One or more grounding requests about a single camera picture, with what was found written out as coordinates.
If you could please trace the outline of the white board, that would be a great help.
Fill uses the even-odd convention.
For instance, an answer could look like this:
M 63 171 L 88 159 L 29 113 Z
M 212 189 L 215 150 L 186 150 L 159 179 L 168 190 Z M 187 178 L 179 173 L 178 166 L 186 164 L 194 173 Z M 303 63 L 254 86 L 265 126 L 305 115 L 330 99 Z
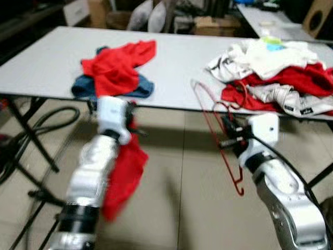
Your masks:
M 63 7 L 63 14 L 67 26 L 76 26 L 89 17 L 88 0 L 72 0 Z

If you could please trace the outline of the brown cardboard box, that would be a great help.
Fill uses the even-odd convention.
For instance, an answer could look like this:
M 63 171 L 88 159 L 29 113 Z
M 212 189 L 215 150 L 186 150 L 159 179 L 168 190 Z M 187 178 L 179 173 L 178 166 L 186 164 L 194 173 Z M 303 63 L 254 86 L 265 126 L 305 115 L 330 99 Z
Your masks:
M 206 36 L 237 36 L 242 30 L 242 24 L 233 16 L 224 18 L 195 17 L 195 35 Z
M 112 11 L 110 0 L 86 0 L 91 27 L 107 29 L 107 15 Z

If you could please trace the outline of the red clothes hanger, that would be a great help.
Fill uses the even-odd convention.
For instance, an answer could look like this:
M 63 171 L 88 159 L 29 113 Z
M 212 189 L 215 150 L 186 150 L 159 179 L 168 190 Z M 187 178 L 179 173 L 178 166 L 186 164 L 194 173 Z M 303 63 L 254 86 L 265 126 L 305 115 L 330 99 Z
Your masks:
M 214 145 L 221 155 L 222 164 L 226 168 L 237 195 L 242 197 L 245 195 L 245 189 L 242 186 L 244 170 L 240 165 L 234 167 L 230 164 L 226 153 L 228 153 L 228 150 L 232 152 L 231 148 L 219 148 L 219 141 L 229 139 L 229 136 L 224 134 L 223 128 L 221 127 L 221 116 L 233 119 L 233 115 L 228 113 L 229 106 L 219 100 L 218 95 L 214 94 L 213 90 L 202 81 L 192 79 L 190 85 L 195 94 L 195 98 L 197 98 L 198 105 L 200 105 Z

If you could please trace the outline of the white folding table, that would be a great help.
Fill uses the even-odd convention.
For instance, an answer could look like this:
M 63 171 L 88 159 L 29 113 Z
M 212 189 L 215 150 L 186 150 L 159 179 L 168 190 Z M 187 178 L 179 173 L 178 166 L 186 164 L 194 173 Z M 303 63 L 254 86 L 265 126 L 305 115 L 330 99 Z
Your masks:
M 54 172 L 60 170 L 57 162 L 28 125 L 32 114 L 49 99 L 73 101 L 71 86 L 82 74 L 80 62 L 93 57 L 98 48 L 148 40 L 156 41 L 157 54 L 138 72 L 155 82 L 156 90 L 138 100 L 138 107 L 226 112 L 215 103 L 223 86 L 204 67 L 224 48 L 240 43 L 237 37 L 56 27 L 0 65 L 0 98 L 7 100 L 8 109 Z

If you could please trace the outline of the white grey shirt black label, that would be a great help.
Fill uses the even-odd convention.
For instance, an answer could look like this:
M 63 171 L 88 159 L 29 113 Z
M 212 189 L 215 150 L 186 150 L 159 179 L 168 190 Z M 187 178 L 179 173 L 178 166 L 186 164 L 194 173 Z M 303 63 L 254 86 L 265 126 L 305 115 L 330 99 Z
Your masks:
M 276 102 L 286 114 L 294 117 L 311 117 L 325 114 L 333 110 L 333 97 L 315 97 L 310 94 L 301 95 L 291 85 L 249 86 L 248 91 L 265 103 Z

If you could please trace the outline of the red shirt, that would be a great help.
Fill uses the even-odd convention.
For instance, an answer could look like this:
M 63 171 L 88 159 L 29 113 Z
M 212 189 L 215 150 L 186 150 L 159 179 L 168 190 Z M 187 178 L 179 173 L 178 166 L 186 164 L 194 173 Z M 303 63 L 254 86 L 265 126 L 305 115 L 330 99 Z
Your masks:
M 250 94 L 252 86 L 272 84 L 290 86 L 300 96 L 331 97 L 333 93 L 332 69 L 324 69 L 323 64 L 309 64 L 304 68 L 290 66 L 268 79 L 262 79 L 258 74 L 250 73 L 242 79 L 227 83 L 222 90 L 221 100 L 236 103 L 239 107 L 248 110 L 277 111 L 277 102 L 264 102 L 256 95 Z
M 156 51 L 155 40 L 127 43 L 115 48 L 101 47 L 95 57 L 82 59 L 81 67 L 84 76 L 93 79 L 97 97 L 126 95 L 140 86 L 136 67 L 150 62 Z
M 130 131 L 131 140 L 126 145 L 118 144 L 118 155 L 109 173 L 108 187 L 102 205 L 102 214 L 107 222 L 113 222 L 140 184 L 148 155 L 139 145 L 138 131 Z

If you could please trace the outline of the blue denim garment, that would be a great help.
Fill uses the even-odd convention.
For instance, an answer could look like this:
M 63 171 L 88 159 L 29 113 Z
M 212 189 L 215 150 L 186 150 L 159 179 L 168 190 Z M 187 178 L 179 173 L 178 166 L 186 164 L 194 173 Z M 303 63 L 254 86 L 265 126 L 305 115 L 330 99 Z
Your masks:
M 120 96 L 136 97 L 136 98 L 150 97 L 155 88 L 154 83 L 149 81 L 142 74 L 139 74 L 139 77 L 140 77 L 140 86 L 138 90 Z M 76 98 L 90 98 L 90 99 L 97 98 L 97 96 L 95 95 L 93 79 L 91 77 L 84 76 L 84 74 L 76 78 L 71 88 L 71 92 Z

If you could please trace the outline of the wooden speaker box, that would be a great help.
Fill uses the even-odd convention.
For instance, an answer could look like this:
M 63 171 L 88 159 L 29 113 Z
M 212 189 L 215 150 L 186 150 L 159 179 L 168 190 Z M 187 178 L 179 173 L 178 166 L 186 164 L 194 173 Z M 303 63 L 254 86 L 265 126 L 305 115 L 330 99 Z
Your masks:
M 317 38 L 333 8 L 333 0 L 312 0 L 310 9 L 302 21 L 302 29 L 311 38 Z

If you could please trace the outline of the white shirt with grey print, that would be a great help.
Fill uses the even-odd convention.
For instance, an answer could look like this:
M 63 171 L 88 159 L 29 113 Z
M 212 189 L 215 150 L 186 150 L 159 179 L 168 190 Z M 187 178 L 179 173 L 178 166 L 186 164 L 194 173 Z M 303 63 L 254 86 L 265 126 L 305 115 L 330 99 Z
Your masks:
M 221 82 L 241 80 L 254 73 L 245 60 L 246 52 L 242 45 L 233 44 L 226 52 L 208 62 L 205 69 Z

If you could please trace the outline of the white long table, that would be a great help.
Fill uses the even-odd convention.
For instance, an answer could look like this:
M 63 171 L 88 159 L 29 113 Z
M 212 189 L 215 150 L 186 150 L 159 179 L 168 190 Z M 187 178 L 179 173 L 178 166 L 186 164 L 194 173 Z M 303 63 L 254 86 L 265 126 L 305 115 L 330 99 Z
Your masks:
M 332 45 L 333 41 L 316 40 L 302 29 L 302 24 L 292 23 L 283 12 L 271 12 L 248 7 L 236 6 L 257 36 L 271 35 L 284 41 L 303 41 Z

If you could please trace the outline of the grey pillow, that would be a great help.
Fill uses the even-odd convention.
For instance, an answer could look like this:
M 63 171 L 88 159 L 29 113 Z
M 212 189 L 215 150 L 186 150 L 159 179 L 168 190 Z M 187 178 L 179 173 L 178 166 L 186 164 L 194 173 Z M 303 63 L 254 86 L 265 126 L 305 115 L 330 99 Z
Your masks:
M 147 31 L 160 33 L 165 26 L 167 17 L 167 0 L 153 0 L 153 9 L 148 17 Z
M 145 0 L 145 2 L 138 5 L 131 13 L 126 30 L 140 31 L 148 23 L 148 17 L 152 12 L 152 8 L 153 0 Z

